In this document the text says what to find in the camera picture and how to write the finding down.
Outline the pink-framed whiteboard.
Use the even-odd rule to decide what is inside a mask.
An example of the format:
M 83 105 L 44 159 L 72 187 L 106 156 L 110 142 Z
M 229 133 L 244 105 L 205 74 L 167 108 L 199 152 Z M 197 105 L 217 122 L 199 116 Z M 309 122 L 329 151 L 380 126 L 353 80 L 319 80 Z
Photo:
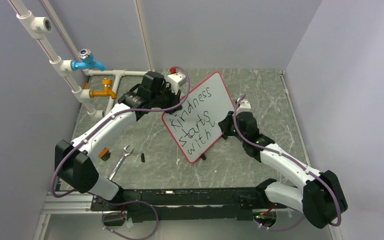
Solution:
M 218 123 L 234 110 L 234 102 L 218 71 L 194 87 L 182 110 L 163 113 L 161 120 L 189 163 L 195 163 L 222 136 Z

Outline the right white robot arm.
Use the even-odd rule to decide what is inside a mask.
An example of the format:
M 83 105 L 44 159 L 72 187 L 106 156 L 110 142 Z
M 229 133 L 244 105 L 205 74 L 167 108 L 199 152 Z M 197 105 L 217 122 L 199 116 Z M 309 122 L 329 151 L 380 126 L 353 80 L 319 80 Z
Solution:
M 237 114 L 229 111 L 218 126 L 224 139 L 236 137 L 248 156 L 277 170 L 294 184 L 287 186 L 273 178 L 260 183 L 255 194 L 260 207 L 281 204 L 299 211 L 319 229 L 341 224 L 348 203 L 334 172 L 321 172 L 285 152 L 273 139 L 260 132 L 249 111 Z

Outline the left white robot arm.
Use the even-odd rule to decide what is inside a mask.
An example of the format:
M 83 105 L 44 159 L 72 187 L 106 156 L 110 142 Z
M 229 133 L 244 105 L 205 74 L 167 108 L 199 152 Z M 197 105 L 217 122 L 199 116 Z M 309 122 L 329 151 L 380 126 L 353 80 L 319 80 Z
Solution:
M 119 209 L 124 201 L 124 189 L 99 174 L 96 162 L 107 146 L 129 126 L 150 112 L 173 114 L 182 109 L 188 93 L 181 98 L 180 87 L 191 86 L 187 72 L 179 66 L 167 76 L 155 71 L 146 72 L 141 83 L 124 93 L 98 123 L 72 141 L 61 140 L 55 146 L 55 170 L 51 186 L 59 178 L 73 191 L 101 197 L 111 210 Z

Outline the silver wrench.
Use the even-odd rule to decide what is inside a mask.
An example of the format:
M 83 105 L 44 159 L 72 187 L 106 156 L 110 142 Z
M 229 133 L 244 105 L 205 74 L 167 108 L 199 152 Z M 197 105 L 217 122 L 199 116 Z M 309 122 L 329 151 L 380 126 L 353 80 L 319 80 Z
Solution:
M 123 164 L 123 162 L 126 160 L 126 158 L 128 156 L 130 156 L 132 153 L 134 152 L 134 149 L 130 146 L 130 145 L 127 145 L 123 148 L 123 151 L 122 151 L 122 155 L 120 157 L 120 159 L 118 160 L 118 162 L 115 164 L 114 168 L 111 170 L 109 176 L 108 176 L 108 180 L 112 181 L 114 176 L 117 174 L 117 172 L 119 171 L 121 165 Z

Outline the orange faucet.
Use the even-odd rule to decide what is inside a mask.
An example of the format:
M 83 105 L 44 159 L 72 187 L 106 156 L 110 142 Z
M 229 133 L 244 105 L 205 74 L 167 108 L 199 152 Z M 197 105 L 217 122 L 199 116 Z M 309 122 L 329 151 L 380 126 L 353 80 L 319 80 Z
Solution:
M 88 96 L 90 98 L 97 98 L 97 97 L 110 97 L 110 99 L 115 100 L 117 98 L 116 93 L 112 90 L 113 81 L 109 78 L 104 78 L 101 81 L 102 84 L 102 90 L 95 91 L 95 90 L 88 90 Z

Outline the orange black brush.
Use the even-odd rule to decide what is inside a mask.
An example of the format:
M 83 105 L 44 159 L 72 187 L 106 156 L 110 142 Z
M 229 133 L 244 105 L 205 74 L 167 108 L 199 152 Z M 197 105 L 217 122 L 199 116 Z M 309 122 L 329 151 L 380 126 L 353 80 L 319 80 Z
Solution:
M 111 157 L 111 152 L 108 148 L 104 148 L 98 157 L 103 161 L 107 161 Z

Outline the blue faucet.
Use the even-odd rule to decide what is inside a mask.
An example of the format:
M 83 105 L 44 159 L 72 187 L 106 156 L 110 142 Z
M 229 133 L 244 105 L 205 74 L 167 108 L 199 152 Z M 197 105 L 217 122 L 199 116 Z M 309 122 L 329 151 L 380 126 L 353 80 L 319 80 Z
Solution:
M 92 54 L 90 49 L 83 48 L 81 49 L 77 56 L 79 57 L 80 61 L 72 61 L 70 66 L 73 71 L 76 70 L 93 70 L 98 69 L 100 71 L 105 71 L 106 67 L 104 64 L 95 61 L 94 55 Z

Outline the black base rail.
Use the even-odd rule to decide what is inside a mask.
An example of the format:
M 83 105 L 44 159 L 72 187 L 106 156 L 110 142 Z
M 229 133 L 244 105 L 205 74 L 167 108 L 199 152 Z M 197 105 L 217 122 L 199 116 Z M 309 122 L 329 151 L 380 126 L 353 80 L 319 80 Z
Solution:
M 262 214 L 273 223 L 277 205 L 255 187 L 125 189 L 123 197 L 113 204 L 95 196 L 93 212 L 122 212 L 134 223 L 159 219 L 252 221 Z

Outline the white pvc pipe frame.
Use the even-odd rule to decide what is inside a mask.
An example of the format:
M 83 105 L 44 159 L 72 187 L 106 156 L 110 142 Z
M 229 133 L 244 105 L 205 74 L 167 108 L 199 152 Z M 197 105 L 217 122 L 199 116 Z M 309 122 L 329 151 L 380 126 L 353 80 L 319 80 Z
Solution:
M 28 32 L 28 34 L 38 43 L 46 57 L 49 60 L 50 65 L 58 73 L 60 77 L 69 86 L 72 94 L 81 103 L 82 107 L 86 110 L 87 114 L 92 119 L 100 120 L 104 115 L 108 114 L 115 103 L 115 99 L 110 97 L 94 97 L 90 98 L 88 89 L 81 87 L 72 76 L 72 72 L 82 71 L 87 77 L 92 76 L 114 76 L 115 80 L 112 82 L 112 90 L 116 93 L 119 87 L 119 83 L 123 77 L 129 76 L 144 76 L 145 71 L 134 71 L 125 69 L 114 69 L 100 71 L 98 69 L 79 69 L 72 70 L 72 61 L 80 62 L 78 57 L 79 49 L 76 48 L 74 42 L 70 38 L 67 30 L 63 26 L 63 23 L 59 19 L 56 11 L 52 7 L 50 1 L 41 1 L 43 7 L 48 13 L 48 17 L 34 16 L 34 14 L 28 10 L 26 5 L 21 0 L 8 0 L 8 3 L 15 11 L 16 18 Z M 64 41 L 67 43 L 68 48 L 71 50 L 74 56 L 74 60 L 64 60 L 57 54 L 49 40 L 47 34 L 50 34 L 53 29 L 57 29 L 61 34 Z

